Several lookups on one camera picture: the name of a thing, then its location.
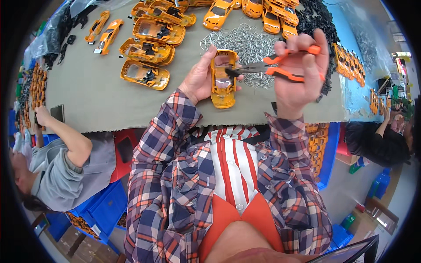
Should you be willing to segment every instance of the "cardboard box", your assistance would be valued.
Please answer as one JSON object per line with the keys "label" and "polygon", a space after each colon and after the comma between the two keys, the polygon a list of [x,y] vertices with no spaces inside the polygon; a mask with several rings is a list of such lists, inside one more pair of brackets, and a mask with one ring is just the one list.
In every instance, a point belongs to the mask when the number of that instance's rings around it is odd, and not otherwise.
{"label": "cardboard box", "polygon": [[78,231],[74,226],[70,226],[57,244],[63,254],[72,257],[85,237],[84,233]]}
{"label": "cardboard box", "polygon": [[72,258],[72,263],[116,263],[118,255],[109,246],[90,237],[79,245]]}

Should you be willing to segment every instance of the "wrist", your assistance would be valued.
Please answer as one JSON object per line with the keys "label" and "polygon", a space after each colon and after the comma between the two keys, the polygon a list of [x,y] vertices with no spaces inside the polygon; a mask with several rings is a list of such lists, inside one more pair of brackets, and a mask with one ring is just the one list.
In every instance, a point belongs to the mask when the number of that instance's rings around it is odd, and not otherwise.
{"label": "wrist", "polygon": [[302,108],[292,108],[286,105],[283,105],[280,102],[276,102],[277,105],[277,117],[278,119],[285,120],[298,120],[303,116]]}
{"label": "wrist", "polygon": [[198,103],[198,99],[196,98],[194,92],[192,92],[192,90],[189,89],[184,82],[182,82],[179,86],[179,90],[181,90],[184,95],[186,95],[186,97],[193,103],[193,105]]}

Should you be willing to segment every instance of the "shirt button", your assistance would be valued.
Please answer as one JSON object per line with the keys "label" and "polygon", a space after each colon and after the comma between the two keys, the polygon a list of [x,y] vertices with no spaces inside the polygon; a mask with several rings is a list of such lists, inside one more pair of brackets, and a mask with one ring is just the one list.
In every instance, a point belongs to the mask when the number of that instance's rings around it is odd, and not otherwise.
{"label": "shirt button", "polygon": [[235,205],[235,209],[237,209],[237,210],[243,210],[244,209],[244,205],[242,205],[242,204],[236,204]]}

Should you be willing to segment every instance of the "smartphone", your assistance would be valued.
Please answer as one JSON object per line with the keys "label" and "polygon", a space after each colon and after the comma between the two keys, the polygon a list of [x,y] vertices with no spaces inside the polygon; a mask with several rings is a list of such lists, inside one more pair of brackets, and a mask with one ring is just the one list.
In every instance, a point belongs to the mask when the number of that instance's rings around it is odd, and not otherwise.
{"label": "smartphone", "polygon": [[51,116],[64,122],[64,105],[58,105],[50,109]]}

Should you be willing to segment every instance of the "red stool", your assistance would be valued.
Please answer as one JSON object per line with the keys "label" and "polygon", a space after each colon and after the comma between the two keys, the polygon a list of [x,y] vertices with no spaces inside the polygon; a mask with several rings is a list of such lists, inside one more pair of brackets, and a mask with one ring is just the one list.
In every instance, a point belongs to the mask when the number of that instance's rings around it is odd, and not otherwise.
{"label": "red stool", "polygon": [[345,126],[344,125],[341,125],[341,129],[339,131],[339,142],[338,142],[338,148],[336,148],[336,153],[352,156],[345,142]]}
{"label": "red stool", "polygon": [[131,172],[133,149],[139,143],[134,133],[136,129],[124,129],[113,132],[116,166],[111,174],[110,183],[113,183]]}

